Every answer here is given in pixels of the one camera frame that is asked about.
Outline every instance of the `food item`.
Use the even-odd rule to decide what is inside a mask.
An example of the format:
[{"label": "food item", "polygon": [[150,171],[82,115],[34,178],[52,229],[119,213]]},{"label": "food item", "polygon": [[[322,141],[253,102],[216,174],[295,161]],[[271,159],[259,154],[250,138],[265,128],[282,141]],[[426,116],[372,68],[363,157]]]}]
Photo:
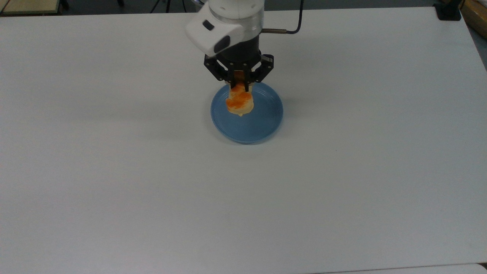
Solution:
[{"label": "food item", "polygon": [[[235,73],[235,79],[242,78],[243,74]],[[254,108],[254,99],[252,98],[252,86],[248,87],[248,92],[245,91],[245,84],[238,81],[235,86],[230,89],[228,99],[226,99],[226,108],[230,113],[237,114],[242,117],[244,114],[250,113]]]}]

